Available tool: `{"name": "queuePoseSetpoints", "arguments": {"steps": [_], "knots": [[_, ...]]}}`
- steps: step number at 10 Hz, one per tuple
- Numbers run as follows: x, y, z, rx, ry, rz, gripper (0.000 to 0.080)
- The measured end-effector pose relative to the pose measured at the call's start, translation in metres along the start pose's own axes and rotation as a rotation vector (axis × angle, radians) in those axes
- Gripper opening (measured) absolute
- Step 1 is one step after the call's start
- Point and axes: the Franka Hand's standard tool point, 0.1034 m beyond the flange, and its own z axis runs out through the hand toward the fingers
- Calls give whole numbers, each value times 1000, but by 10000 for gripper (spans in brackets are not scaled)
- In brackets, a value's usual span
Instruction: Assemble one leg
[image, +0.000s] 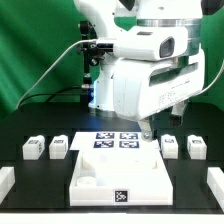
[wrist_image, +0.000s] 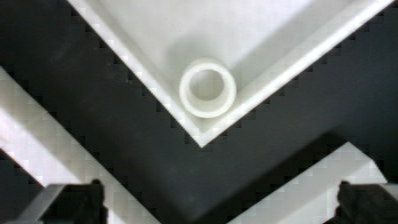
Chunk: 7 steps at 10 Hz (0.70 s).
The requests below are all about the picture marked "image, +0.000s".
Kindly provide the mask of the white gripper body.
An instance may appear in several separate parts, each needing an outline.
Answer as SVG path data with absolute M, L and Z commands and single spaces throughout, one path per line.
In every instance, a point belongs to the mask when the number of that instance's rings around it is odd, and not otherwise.
M 202 49 L 189 64 L 172 68 L 172 60 L 159 62 L 121 59 L 113 75 L 116 114 L 139 121 L 198 94 L 204 85 L 205 56 Z

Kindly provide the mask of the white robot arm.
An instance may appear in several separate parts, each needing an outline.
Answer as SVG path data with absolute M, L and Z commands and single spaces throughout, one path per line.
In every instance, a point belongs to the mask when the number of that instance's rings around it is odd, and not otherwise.
M 89 107 L 139 124 L 151 141 L 150 118 L 167 109 L 181 118 L 185 102 L 202 92 L 202 17 L 224 0 L 73 0 L 96 38 L 87 49 L 100 64 Z

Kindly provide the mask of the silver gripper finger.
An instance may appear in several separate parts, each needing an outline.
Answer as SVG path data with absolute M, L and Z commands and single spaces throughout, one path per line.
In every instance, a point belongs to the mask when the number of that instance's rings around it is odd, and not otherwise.
M 183 116 L 186 106 L 186 102 L 182 101 L 172 107 L 172 111 L 170 114 L 170 123 L 173 126 L 180 126 L 183 123 Z
M 149 118 L 145 118 L 139 121 L 139 127 L 141 129 L 141 137 L 144 141 L 151 142 L 153 140 L 153 130 L 151 128 L 151 121 Z

